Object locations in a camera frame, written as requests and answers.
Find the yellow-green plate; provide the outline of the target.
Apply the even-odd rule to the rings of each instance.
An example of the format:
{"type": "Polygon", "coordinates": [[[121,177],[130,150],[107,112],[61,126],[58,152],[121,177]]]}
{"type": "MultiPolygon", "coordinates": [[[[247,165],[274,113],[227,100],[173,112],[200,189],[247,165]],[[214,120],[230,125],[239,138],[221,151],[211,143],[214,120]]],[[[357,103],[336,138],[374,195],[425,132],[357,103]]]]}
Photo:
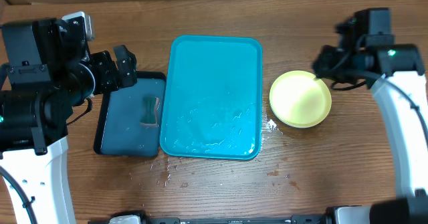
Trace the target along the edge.
{"type": "Polygon", "coordinates": [[[273,82],[269,103],[274,115],[284,124],[311,128],[330,113],[332,97],[323,80],[310,72],[294,70],[273,82]]]}

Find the orange green scrub sponge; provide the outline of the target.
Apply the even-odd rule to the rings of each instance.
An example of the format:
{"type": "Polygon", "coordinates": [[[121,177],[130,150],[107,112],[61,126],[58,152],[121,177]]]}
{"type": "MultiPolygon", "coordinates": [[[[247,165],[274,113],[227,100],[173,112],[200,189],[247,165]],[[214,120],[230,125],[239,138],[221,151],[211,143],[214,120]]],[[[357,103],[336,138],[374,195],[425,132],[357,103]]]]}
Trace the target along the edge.
{"type": "Polygon", "coordinates": [[[140,119],[140,123],[147,127],[158,126],[157,111],[160,105],[160,100],[156,96],[145,96],[142,99],[144,114],[140,119]]]}

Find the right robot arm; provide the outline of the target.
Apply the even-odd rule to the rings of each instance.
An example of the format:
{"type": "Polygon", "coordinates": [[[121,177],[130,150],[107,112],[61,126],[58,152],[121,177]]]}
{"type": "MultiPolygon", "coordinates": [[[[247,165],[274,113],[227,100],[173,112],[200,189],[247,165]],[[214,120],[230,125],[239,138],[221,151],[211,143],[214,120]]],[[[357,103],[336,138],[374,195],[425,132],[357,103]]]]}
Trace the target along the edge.
{"type": "Polygon", "coordinates": [[[317,78],[341,84],[365,81],[385,123],[395,167],[395,199],[371,206],[329,207],[323,222],[426,223],[427,81],[417,47],[344,51],[325,45],[312,68],[317,78]]]}

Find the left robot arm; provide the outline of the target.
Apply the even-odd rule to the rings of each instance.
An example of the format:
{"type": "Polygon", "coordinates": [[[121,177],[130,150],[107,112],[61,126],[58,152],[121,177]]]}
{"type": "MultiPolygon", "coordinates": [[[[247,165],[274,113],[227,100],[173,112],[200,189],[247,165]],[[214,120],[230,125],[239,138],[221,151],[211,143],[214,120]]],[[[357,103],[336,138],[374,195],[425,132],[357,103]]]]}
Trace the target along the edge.
{"type": "Polygon", "coordinates": [[[136,57],[119,45],[91,53],[82,12],[61,19],[11,22],[1,35],[1,176],[18,223],[74,223],[68,184],[68,126],[73,109],[136,83],[136,57]]]}

